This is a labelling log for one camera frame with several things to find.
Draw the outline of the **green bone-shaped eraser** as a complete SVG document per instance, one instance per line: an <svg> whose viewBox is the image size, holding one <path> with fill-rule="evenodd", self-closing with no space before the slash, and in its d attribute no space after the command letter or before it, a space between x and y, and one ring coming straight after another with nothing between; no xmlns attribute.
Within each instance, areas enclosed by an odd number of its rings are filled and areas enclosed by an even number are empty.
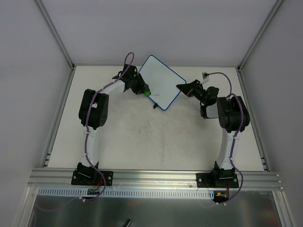
<svg viewBox="0 0 303 227"><path fill-rule="evenodd" d="M151 92L149 90L144 90L144 95L145 96L149 96L151 94Z"/></svg>

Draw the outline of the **blue framed whiteboard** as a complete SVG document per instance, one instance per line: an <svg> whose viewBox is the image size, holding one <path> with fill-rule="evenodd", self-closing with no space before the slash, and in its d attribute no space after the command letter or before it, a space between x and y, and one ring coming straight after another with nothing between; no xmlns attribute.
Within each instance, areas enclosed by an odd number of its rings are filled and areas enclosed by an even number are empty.
<svg viewBox="0 0 303 227"><path fill-rule="evenodd" d="M187 81L154 55L150 55L139 69L151 94L148 98L166 111L180 94L179 84Z"/></svg>

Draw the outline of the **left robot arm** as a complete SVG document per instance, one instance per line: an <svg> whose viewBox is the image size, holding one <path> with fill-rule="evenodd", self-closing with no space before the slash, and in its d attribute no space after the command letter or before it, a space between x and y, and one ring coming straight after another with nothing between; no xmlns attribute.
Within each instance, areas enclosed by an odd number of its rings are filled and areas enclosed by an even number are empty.
<svg viewBox="0 0 303 227"><path fill-rule="evenodd" d="M84 153L81 161L73 171L72 185L112 185L113 172L100 171L98 169L99 137L101 135L101 127L107 121L109 99L129 89L136 95L150 94L149 86L144 82L137 67L125 63L123 70L114 76L108 85L98 91L85 90L78 114L84 129Z"/></svg>

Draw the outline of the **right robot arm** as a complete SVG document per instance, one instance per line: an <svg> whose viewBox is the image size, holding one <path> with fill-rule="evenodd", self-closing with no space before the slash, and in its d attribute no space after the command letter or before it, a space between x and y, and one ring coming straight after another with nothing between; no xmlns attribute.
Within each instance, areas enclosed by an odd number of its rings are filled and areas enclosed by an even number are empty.
<svg viewBox="0 0 303 227"><path fill-rule="evenodd" d="M223 136L214 167L209 173L197 173L198 188L239 188L235 155L240 137L250 123L250 115L241 96L219 97L216 87L203 88L199 80L176 87L188 97L200 101L200 115L219 121Z"/></svg>

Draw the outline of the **right aluminium frame post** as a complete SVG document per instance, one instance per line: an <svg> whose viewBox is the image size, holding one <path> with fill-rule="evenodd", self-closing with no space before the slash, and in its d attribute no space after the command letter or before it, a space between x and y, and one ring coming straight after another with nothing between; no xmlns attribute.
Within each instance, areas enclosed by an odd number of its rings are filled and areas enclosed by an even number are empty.
<svg viewBox="0 0 303 227"><path fill-rule="evenodd" d="M254 49L257 47L258 43L260 42L261 38L263 37L264 33L266 32L268 26L280 10L282 4L284 3L284 0L276 0L274 5L272 6L271 10L269 11L268 15L266 16L265 20L263 21L260 29L258 30L256 36L254 37L252 43L250 44L248 50L246 51L243 59L241 60L239 66L237 67L237 70L239 72L242 71L245 64L249 60L250 56L252 55Z"/></svg>

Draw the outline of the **aluminium frame post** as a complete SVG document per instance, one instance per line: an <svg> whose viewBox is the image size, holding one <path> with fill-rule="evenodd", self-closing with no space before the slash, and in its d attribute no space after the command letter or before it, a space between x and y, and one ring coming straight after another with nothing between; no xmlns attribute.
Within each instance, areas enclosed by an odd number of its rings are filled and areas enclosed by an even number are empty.
<svg viewBox="0 0 303 227"><path fill-rule="evenodd" d="M254 37L252 43L250 44L248 50L246 51L243 59L241 60L239 66L237 67L237 70L239 72L242 71L245 64L249 60L250 56L252 55L254 49L257 47L258 43L260 42L261 38L263 37L264 33L266 32L268 26L280 10L282 4L284 3L284 0L276 0L274 5L272 6L271 10L269 11L268 15L266 16L265 20L263 21L260 29L258 30L256 36Z"/></svg>
<svg viewBox="0 0 303 227"><path fill-rule="evenodd" d="M54 37L54 39L55 39L55 41L56 41L56 43L57 43L57 45L58 45L61 53L63 54L63 56L64 56L64 58L65 58L65 60L66 60L66 62L68 64L69 68L71 70L73 70L74 67L75 67L75 65L72 62L72 59L71 59L71 57L70 57L70 55L69 55L69 53L68 53L68 51L67 51L67 49L66 49L66 47L65 47L65 45L63 43L63 41L62 41L62 39L61 39L61 37L60 37L57 29L56 29L56 27L55 27L55 25L54 25L51 17L50 17L50 15L49 15L49 13L48 13L45 5L43 3L43 1L42 0L34 0L34 3L36 4L39 12L41 13L42 18L46 22L46 24L47 24L47 26L48 26L48 28L49 28L52 36Z"/></svg>

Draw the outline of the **left aluminium frame post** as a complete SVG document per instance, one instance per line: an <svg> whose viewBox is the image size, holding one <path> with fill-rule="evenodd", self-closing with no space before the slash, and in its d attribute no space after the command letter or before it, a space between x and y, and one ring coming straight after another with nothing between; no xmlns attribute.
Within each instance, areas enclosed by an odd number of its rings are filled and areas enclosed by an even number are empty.
<svg viewBox="0 0 303 227"><path fill-rule="evenodd" d="M69 68L71 70L73 70L74 67L75 67L75 65L72 62L72 59L71 59L71 57L70 57L70 55L69 55L69 53L68 53L68 51L67 51L67 49L66 49L66 47L65 47L65 45L63 43L63 41L62 41L62 39L61 39L61 37L60 37L57 29L56 29L56 27L55 27L55 25L54 25L51 17L50 17L50 15L49 15L49 13L48 13L45 5L43 3L43 1L42 0L34 0L34 3L36 4L39 12L41 13L42 18L46 22L46 24L47 24L47 26L48 26L48 28L49 28L52 36L54 37L54 39L55 39L55 41L56 41L56 43L57 43L57 45L58 45L61 53L63 54L63 56L64 56L64 58L65 58L65 60L66 60L66 62L68 64Z"/></svg>

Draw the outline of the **aluminium mounting rail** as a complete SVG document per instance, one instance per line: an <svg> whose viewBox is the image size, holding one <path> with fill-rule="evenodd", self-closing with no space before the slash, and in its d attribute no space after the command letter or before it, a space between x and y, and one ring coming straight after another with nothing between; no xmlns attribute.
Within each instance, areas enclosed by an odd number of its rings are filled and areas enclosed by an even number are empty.
<svg viewBox="0 0 303 227"><path fill-rule="evenodd" d="M196 171L114 170L112 186L129 189L196 189ZM279 174L243 172L244 191L283 191ZM71 186L71 168L34 168L28 186Z"/></svg>

